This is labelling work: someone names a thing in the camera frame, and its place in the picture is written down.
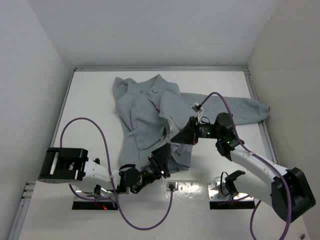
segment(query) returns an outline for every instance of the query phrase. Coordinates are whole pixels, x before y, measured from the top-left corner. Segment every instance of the clothing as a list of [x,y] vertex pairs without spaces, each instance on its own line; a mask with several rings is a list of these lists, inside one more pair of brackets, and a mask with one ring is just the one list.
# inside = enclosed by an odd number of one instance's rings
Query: clothing
[[[124,133],[120,162],[136,164],[138,170],[148,164],[153,150],[170,142],[189,117],[197,115],[190,106],[206,98],[202,94],[180,93],[176,83],[164,80],[160,74],[139,83],[116,77],[113,94]],[[236,125],[254,124],[269,116],[269,106],[257,100],[226,97],[226,101]],[[203,116],[212,123],[219,113],[227,112],[217,96],[210,97],[203,108]],[[192,145],[171,142],[170,173],[188,169],[191,151]]]

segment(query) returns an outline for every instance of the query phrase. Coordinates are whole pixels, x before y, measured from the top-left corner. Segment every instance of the gray fabric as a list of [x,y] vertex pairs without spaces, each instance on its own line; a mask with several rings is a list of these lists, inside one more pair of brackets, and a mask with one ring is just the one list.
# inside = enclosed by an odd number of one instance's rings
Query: gray fabric
[[[145,82],[116,77],[113,85],[115,107],[120,115],[124,133],[121,165],[136,164],[140,170],[148,164],[151,152],[166,144],[196,113],[190,108],[201,103],[205,95],[180,93],[175,83],[160,74]],[[254,124],[269,116],[269,107],[257,100],[226,97],[236,125]],[[216,116],[227,112],[223,102],[212,96],[204,104],[204,115],[214,123]],[[187,170],[192,146],[171,143],[168,167],[171,173]]]

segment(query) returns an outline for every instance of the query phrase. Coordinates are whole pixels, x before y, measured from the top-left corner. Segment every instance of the gray wall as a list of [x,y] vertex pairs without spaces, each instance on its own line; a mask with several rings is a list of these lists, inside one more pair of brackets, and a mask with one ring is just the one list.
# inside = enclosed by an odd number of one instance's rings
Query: gray wall
[[304,215],[320,239],[320,1],[284,0],[248,62],[280,162],[304,171],[318,204]]
[[245,66],[280,0],[28,0],[68,66]]
[[0,4],[0,240],[37,179],[70,72],[26,0]]

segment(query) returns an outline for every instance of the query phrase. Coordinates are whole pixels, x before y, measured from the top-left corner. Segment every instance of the long sleeve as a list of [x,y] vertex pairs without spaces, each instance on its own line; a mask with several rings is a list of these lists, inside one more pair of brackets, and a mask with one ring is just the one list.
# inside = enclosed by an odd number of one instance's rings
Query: long sleeve
[[[194,103],[201,103],[206,95],[195,93],[181,93],[185,103],[191,106]],[[236,125],[255,124],[269,116],[269,106],[257,100],[243,97],[226,97],[226,102],[230,106]],[[210,119],[212,123],[219,113],[226,113],[227,109],[218,96],[211,96],[203,105],[204,117]]]

